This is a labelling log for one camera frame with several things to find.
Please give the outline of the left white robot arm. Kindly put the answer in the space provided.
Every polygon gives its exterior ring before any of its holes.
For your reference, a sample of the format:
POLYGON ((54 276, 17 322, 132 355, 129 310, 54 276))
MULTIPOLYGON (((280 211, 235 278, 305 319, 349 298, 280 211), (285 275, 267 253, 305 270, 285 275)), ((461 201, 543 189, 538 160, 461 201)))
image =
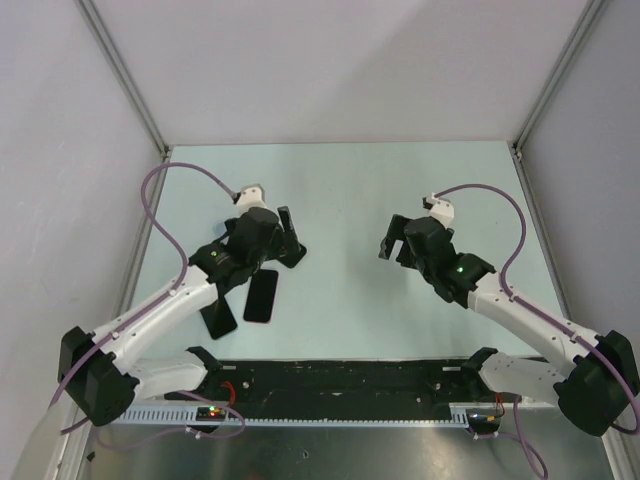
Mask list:
POLYGON ((247 311, 265 320, 262 300, 272 300, 276 282, 263 269, 268 261, 293 268, 306 255, 291 212, 252 206, 225 223, 226 232, 187 258, 179 276, 156 298, 145 301, 102 327, 79 327, 61 339, 58 382, 86 421, 105 426, 136 400, 178 391, 201 399, 221 389, 218 361, 204 348, 188 348, 174 359, 149 360, 144 353, 189 316, 200 313, 210 335, 220 338, 236 328, 225 300, 234 288, 249 284, 247 311))

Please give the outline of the black phone case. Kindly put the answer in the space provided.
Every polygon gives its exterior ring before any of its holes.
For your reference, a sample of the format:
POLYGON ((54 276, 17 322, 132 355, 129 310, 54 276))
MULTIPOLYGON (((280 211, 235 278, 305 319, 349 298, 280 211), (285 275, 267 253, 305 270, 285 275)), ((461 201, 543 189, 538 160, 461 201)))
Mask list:
POLYGON ((286 268, 293 269, 306 254, 307 248, 299 242, 294 242, 291 245, 282 245, 274 259, 286 268))

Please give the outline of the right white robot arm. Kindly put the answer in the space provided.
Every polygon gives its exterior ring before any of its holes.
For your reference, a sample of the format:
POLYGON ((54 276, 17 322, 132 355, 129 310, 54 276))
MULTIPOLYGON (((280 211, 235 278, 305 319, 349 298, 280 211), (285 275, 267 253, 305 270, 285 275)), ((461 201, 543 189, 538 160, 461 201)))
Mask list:
POLYGON ((615 427, 639 393, 631 342, 615 330, 601 335, 554 318, 516 293, 507 293, 495 268, 474 254, 456 252, 452 236, 452 229, 432 216, 395 214, 379 256, 390 259, 399 244, 397 263, 417 271, 442 300, 496 322, 549 363, 543 368, 481 349, 461 378, 464 393, 476 401, 500 392, 557 405, 574 426, 592 436, 615 427))

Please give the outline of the black phone with pink edge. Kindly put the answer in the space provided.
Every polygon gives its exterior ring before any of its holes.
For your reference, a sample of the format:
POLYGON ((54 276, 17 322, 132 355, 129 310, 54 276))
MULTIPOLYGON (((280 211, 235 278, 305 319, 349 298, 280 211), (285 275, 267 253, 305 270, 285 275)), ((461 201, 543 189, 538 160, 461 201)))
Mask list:
POLYGON ((267 324, 271 321, 279 273, 259 270, 250 281, 243 319, 246 322, 267 324))

